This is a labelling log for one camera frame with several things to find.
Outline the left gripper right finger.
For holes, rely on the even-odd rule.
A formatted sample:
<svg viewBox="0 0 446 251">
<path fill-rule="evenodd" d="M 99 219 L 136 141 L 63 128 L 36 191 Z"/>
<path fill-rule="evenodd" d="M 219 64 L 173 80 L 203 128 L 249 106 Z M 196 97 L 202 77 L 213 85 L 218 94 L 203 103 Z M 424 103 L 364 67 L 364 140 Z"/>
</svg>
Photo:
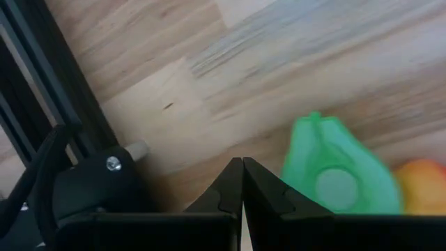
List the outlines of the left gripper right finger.
<svg viewBox="0 0 446 251">
<path fill-rule="evenodd" d="M 253 158 L 244 157 L 245 201 L 257 204 L 275 215 L 333 215 L 274 175 Z"/>
</svg>

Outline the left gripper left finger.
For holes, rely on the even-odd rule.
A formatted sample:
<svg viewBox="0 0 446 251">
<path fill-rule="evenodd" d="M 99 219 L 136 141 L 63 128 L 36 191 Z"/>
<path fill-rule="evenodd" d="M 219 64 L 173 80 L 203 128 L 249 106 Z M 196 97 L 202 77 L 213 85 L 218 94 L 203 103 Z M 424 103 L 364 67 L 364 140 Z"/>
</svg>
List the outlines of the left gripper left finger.
<svg viewBox="0 0 446 251">
<path fill-rule="evenodd" d="M 243 191 L 243 160 L 232 158 L 211 185 L 185 212 L 241 214 Z"/>
</svg>

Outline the green avocado half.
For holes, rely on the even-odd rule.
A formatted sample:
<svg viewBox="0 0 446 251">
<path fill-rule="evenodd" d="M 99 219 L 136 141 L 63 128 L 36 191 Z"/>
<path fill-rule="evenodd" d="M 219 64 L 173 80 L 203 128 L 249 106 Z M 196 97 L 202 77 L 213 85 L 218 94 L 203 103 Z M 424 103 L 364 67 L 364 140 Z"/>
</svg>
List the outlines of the green avocado half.
<svg viewBox="0 0 446 251">
<path fill-rule="evenodd" d="M 389 168 L 335 116 L 312 112 L 295 121 L 281 179 L 335 213 L 403 211 Z"/>
</svg>

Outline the white cylindrical standoff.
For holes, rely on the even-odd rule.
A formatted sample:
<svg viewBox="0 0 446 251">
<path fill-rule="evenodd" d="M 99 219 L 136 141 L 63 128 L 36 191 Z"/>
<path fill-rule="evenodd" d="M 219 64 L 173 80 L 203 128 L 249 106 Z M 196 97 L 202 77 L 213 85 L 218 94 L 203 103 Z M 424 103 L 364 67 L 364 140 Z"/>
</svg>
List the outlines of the white cylindrical standoff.
<svg viewBox="0 0 446 251">
<path fill-rule="evenodd" d="M 139 140 L 137 142 L 128 144 L 124 147 L 124 149 L 130 154 L 134 161 L 141 160 L 149 152 L 149 147 L 144 140 Z"/>
</svg>

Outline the small orange peach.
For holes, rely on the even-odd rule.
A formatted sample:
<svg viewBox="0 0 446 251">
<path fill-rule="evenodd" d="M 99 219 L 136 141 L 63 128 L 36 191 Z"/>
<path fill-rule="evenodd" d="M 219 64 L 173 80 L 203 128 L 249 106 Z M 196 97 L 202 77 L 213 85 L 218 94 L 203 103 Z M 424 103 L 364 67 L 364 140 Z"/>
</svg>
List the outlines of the small orange peach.
<svg viewBox="0 0 446 251">
<path fill-rule="evenodd" d="M 394 172 L 409 215 L 446 215 L 446 165 L 429 159 L 407 162 Z"/>
</svg>

